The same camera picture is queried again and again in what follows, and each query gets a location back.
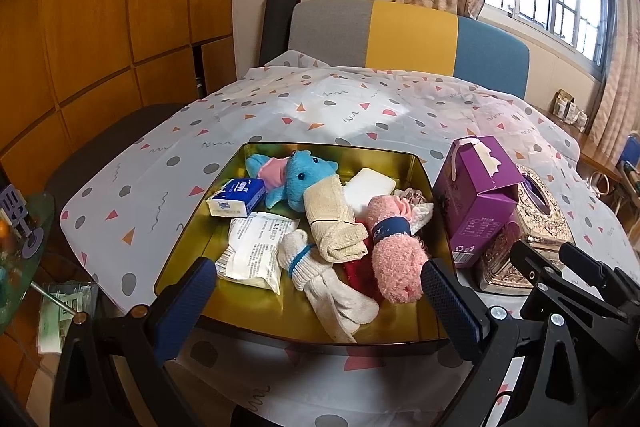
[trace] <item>blue plush toy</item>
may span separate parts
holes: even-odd
[[[311,156],[309,151],[295,152],[291,158],[269,158],[254,154],[247,158],[246,170],[252,178],[263,178],[267,185],[267,197],[264,204],[272,208],[276,203],[287,200],[290,208],[296,212],[305,212],[302,198],[305,190],[338,170],[336,162]]]

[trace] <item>purple box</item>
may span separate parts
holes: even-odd
[[[444,213],[456,267],[475,263],[509,220],[523,181],[494,136],[454,140],[433,195]]]

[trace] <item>red cloth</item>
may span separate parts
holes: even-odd
[[[365,227],[367,226],[364,221],[360,221],[359,219],[356,219],[356,222],[362,223]],[[364,240],[364,245],[367,247],[367,251],[369,253],[367,253],[362,259],[342,263],[342,266],[344,267],[344,272],[347,275],[347,282],[349,283],[349,286],[380,303],[385,298],[382,296],[382,293],[380,293],[376,276],[373,274],[373,266],[371,265],[373,241],[370,236]]]

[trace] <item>gold decorative box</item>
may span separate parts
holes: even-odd
[[[244,162],[252,154],[284,157],[294,150],[309,150],[314,156],[337,162],[343,183],[368,167],[394,179],[396,188],[417,188],[428,201],[433,201],[431,185],[420,158],[412,154],[319,144],[258,142],[242,145],[203,194],[162,269],[154,288],[156,295],[167,285],[177,282],[197,257],[203,255],[215,261],[225,251],[230,220],[212,217],[206,199],[229,179],[246,177]],[[300,218],[300,228],[308,232],[305,216],[290,210],[285,202],[276,204],[271,210],[266,210],[261,203],[255,210]],[[454,270],[447,232],[437,205],[433,218],[418,237],[428,248],[430,257],[444,259]],[[338,277],[346,280],[342,268],[335,265],[335,269]],[[280,277],[280,295],[219,279],[198,325],[260,343],[296,344],[328,353],[344,353],[342,344],[335,344],[322,329],[304,292],[295,290],[284,270]],[[350,353],[362,348],[367,353],[392,355],[433,352],[447,338],[447,333],[428,300],[422,298],[408,304],[383,301],[378,317],[360,327],[354,336],[358,343],[349,344]]]
[[[559,269],[564,267],[558,258],[560,246],[574,242],[562,210],[540,176],[528,167],[517,167],[525,179],[518,184],[518,206],[478,260],[482,291],[505,295],[526,295],[531,291],[529,281],[509,261],[511,247],[517,240],[539,251]]]

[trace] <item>glass side table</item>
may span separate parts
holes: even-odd
[[[56,214],[53,196],[46,192],[38,192],[26,198],[26,203],[26,209],[33,223],[42,230],[42,237],[39,237],[40,233],[36,234],[33,231],[34,233],[31,233],[26,240],[18,242],[18,247],[14,252],[8,253],[0,248],[0,335],[11,323],[30,287],[55,302],[66,312],[72,315],[76,314],[75,310],[33,282],[33,277],[46,249],[47,239]],[[40,241],[40,244],[35,251],[29,252],[27,259],[23,252],[33,247],[35,241]]]

